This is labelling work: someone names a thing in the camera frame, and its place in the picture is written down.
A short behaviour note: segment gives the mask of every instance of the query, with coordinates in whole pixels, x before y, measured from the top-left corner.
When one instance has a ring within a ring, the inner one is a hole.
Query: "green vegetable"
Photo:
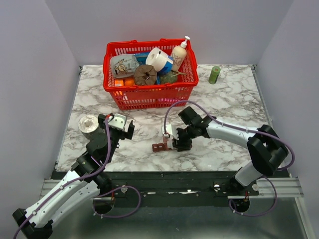
[[[175,83],[177,81],[177,76],[180,74],[187,75],[186,73],[182,73],[179,71],[170,71],[165,75],[159,76],[160,84],[162,85],[166,83]]]

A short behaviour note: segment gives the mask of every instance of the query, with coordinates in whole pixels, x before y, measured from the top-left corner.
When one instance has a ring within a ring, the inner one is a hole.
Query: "gray wall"
[[[79,68],[44,0],[1,1],[0,22],[0,238],[8,239],[13,211],[39,199],[54,168]]]
[[[257,77],[274,127],[295,149],[308,213],[319,237],[319,1],[295,0],[264,52]]]
[[[293,0],[46,0],[75,58],[111,41],[190,36],[199,63],[257,63]]]

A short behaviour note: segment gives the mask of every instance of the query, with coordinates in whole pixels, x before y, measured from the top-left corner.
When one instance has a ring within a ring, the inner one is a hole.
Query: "red basket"
[[[187,43],[187,56],[179,71],[187,75],[178,75],[177,82],[151,86],[114,86],[114,78],[110,66],[112,56],[151,51],[154,47],[171,54],[172,49],[180,45],[184,39],[161,39],[159,41],[136,40],[127,42],[110,42],[106,48],[103,62],[104,90],[109,92],[121,110],[169,107],[180,100],[188,100],[193,87],[198,84],[197,62],[190,42]]]

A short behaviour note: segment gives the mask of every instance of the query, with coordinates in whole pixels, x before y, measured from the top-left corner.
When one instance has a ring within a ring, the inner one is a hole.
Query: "green bottle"
[[[211,73],[210,73],[208,82],[211,84],[215,84],[217,79],[218,79],[219,73],[220,73],[220,67],[213,66],[213,69],[211,69]]]

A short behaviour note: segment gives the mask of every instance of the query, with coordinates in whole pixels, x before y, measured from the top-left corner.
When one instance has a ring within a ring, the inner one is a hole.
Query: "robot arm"
[[[272,176],[288,155],[286,147],[277,140],[249,132],[249,130],[260,131],[278,137],[268,125],[254,128],[227,123],[227,125],[245,128],[246,132],[243,132],[224,126],[225,122],[219,124],[208,116],[202,119],[191,107],[185,108],[178,115],[188,126],[182,129],[167,125],[166,133],[162,128],[164,143],[153,145],[153,151],[190,150],[192,139],[199,136],[226,140],[246,148],[249,150],[252,161],[240,168],[230,182],[239,191],[263,175]]]
[[[99,115],[99,126],[105,128],[106,116]],[[119,147],[119,140],[132,139],[134,132],[133,121],[128,131],[125,132],[127,118],[120,114],[110,115],[108,126],[111,139],[111,152],[108,162],[112,160],[115,149]],[[112,190],[112,183],[103,171],[84,180],[79,177],[93,174],[105,164],[108,153],[108,139],[105,133],[96,133],[86,145],[86,152],[76,159],[64,178],[42,199],[27,209],[17,209],[13,217],[20,226],[27,218],[31,218],[22,227],[22,232],[28,239],[47,239],[52,234],[52,229],[70,212],[74,211],[83,202],[99,194]],[[39,211],[36,209],[45,204]]]

